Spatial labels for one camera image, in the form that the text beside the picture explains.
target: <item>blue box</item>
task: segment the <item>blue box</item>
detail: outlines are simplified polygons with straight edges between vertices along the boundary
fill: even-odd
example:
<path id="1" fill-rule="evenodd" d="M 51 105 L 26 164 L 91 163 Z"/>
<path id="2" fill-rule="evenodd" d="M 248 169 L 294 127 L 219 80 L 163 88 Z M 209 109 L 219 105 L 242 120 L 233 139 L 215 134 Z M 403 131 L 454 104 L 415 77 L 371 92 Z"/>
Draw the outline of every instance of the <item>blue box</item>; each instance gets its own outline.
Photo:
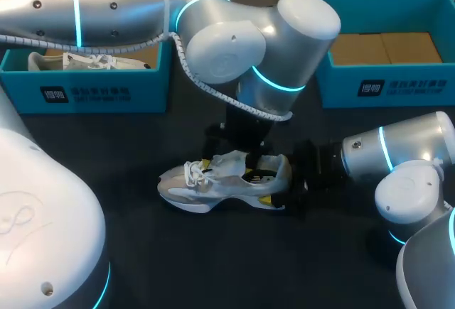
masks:
<path id="1" fill-rule="evenodd" d="M 452 0 L 324 0 L 341 33 L 428 32 L 443 63 L 334 65 L 330 53 L 316 71 L 323 107 L 455 104 L 455 3 Z M 377 92 L 364 97 L 362 87 Z"/>
<path id="2" fill-rule="evenodd" d="M 161 43 L 147 70 L 28 71 L 28 55 L 8 50 L 3 87 L 19 114 L 161 113 L 166 111 L 172 43 Z"/>

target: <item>robotic arm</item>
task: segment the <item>robotic arm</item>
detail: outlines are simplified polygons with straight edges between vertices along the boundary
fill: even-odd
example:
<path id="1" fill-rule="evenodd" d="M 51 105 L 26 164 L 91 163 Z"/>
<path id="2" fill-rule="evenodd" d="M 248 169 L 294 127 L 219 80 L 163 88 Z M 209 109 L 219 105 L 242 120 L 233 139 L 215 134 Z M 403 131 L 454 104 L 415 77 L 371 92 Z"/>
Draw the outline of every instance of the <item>robotic arm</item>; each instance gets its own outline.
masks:
<path id="1" fill-rule="evenodd" d="M 78 53 L 118 54 L 172 38 L 183 69 L 199 88 L 241 109 L 236 120 L 240 116 L 242 128 L 251 128 L 252 136 L 257 123 L 266 128 L 260 131 L 256 142 L 267 134 L 270 123 L 289 119 L 292 104 L 341 27 L 336 12 L 322 0 L 279 0 L 277 6 L 270 8 L 230 0 L 0 0 L 0 19 L 0 43 Z M 209 86 L 237 78 L 237 99 Z M 227 119 L 226 127 L 232 128 L 238 122 Z M 0 189 L 0 306 L 101 308 L 106 303 L 103 298 L 110 265 L 105 252 L 105 224 L 96 197 L 80 179 L 34 144 L 1 90 L 0 141 L 0 171 L 11 175 Z M 448 117 L 438 112 L 346 138 L 325 147 L 323 153 L 319 167 L 340 179 L 383 178 L 395 168 L 385 179 L 387 184 L 401 170 L 410 170 L 407 167 L 411 165 L 401 165 L 406 161 L 437 159 L 441 168 L 453 164 L 455 130 Z M 438 168 L 434 170 L 425 171 L 425 175 L 429 175 L 428 182 L 434 183 L 436 189 L 440 174 Z M 58 180 L 49 175 L 57 175 Z M 382 189 L 387 196 L 394 191 L 380 185 L 380 194 L 384 193 Z M 428 204 L 441 209 L 439 192 L 430 198 Z M 390 211 L 387 206 L 391 205 L 378 194 L 377 204 Z M 441 266 L 437 264 L 441 260 L 438 254 L 453 251 L 449 249 L 453 215 L 449 217 L 443 210 L 424 214 L 427 215 L 411 230 L 397 229 L 396 224 L 402 223 L 383 215 L 392 223 L 394 232 L 406 236 L 403 239 L 441 216 L 414 235 L 403 249 L 400 258 L 405 274 L 409 265 L 422 259 L 421 255 L 414 256 L 418 251 L 432 254 L 434 267 Z M 86 221 L 88 217 L 92 218 L 90 222 Z M 71 244 L 65 238 L 68 232 Z M 436 251 L 425 237 L 438 239 L 439 235 L 441 244 L 446 246 Z M 52 244 L 57 252 L 50 255 L 43 242 Z M 56 262 L 59 269 L 53 267 Z M 451 284 L 453 265 L 451 277 L 445 273 L 447 277 L 441 279 L 444 284 Z M 415 276 L 424 283 L 412 283 L 409 291 L 422 293 L 425 278 Z M 402 292 L 402 296 L 406 298 L 407 293 Z M 452 308 L 453 296 L 444 296 L 443 305 L 438 308 Z M 434 308 L 425 304 L 431 299 L 426 301 L 415 303 L 419 309 Z M 416 305 L 407 308 L 415 309 Z"/>
<path id="2" fill-rule="evenodd" d="M 230 0 L 0 0 L 0 43 L 95 54 L 171 36 L 200 88 L 256 117 L 283 121 L 340 31 L 322 0 L 257 8 Z M 237 101 L 207 84 L 239 78 Z"/>

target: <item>cardboard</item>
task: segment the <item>cardboard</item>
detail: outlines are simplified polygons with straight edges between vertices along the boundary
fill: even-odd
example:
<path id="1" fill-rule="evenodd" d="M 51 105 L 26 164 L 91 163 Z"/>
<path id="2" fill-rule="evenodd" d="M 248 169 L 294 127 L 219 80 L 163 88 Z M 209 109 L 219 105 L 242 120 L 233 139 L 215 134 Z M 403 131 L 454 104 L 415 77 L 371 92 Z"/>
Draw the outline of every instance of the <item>cardboard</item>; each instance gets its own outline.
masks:
<path id="1" fill-rule="evenodd" d="M 381 36 L 392 64 L 442 63 L 429 33 L 383 33 Z"/>
<path id="2" fill-rule="evenodd" d="M 427 32 L 340 34 L 331 54 L 335 65 L 442 63 Z"/>
<path id="3" fill-rule="evenodd" d="M 390 64 L 380 34 L 340 34 L 331 53 L 335 65 Z"/>
<path id="4" fill-rule="evenodd" d="M 45 52 L 45 55 L 62 55 L 63 51 L 48 49 Z M 122 53 L 120 55 L 115 55 L 115 57 L 122 57 L 122 58 L 129 58 L 129 59 L 136 59 L 140 60 L 146 64 L 150 65 L 151 69 L 156 69 L 158 66 L 158 57 L 159 57 L 159 45 L 155 45 L 152 47 L 145 48 L 140 51 L 132 52 L 132 53 Z"/>
<path id="5" fill-rule="evenodd" d="M 455 105 L 453 0 L 324 1 L 341 20 L 339 43 L 316 71 L 324 108 Z M 356 33 L 376 33 L 372 52 L 358 42 L 370 34 Z M 384 50 L 389 63 L 365 64 Z"/>

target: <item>white sneaker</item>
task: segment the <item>white sneaker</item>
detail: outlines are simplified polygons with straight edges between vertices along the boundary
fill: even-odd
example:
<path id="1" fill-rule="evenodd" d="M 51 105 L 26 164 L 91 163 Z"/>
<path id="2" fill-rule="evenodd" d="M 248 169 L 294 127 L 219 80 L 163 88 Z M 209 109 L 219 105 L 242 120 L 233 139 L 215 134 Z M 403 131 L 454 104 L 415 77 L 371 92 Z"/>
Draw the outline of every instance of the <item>white sneaker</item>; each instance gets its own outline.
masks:
<path id="1" fill-rule="evenodd" d="M 140 60 L 112 57 L 111 55 L 40 55 L 32 52 L 28 57 L 28 71 L 61 70 L 143 70 L 150 67 Z"/>
<path id="2" fill-rule="evenodd" d="M 204 169 L 202 161 L 195 161 L 168 170 L 161 176 L 159 194 L 170 204 L 195 213 L 206 213 L 228 198 L 277 210 L 270 197 L 288 190 L 291 182 L 291 166 L 286 156 L 262 156 L 257 169 L 251 171 L 246 169 L 246 156 L 232 151 L 214 156 L 208 169 Z"/>

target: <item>black table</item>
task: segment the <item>black table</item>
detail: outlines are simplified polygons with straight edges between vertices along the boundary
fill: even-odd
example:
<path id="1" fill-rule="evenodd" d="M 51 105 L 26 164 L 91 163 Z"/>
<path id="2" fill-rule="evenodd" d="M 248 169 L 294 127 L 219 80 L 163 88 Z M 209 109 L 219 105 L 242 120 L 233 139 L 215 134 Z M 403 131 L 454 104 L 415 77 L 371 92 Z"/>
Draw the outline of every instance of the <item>black table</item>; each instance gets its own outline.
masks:
<path id="1" fill-rule="evenodd" d="M 111 308 L 402 307 L 393 268 L 373 258 L 365 243 L 378 225 L 374 189 L 320 194 L 305 218 L 240 202 L 192 215 L 162 201 L 158 176 L 200 159 L 204 128 L 222 121 L 225 111 L 179 66 L 169 101 L 166 114 L 24 119 L 44 150 L 100 200 L 112 261 Z M 323 111 L 312 81 L 291 123 L 276 125 L 269 140 L 276 153 L 288 153 L 298 140 L 340 140 L 435 110 Z M 443 110 L 455 119 L 453 109 Z M 448 180 L 444 187 L 450 202 L 455 185 Z"/>

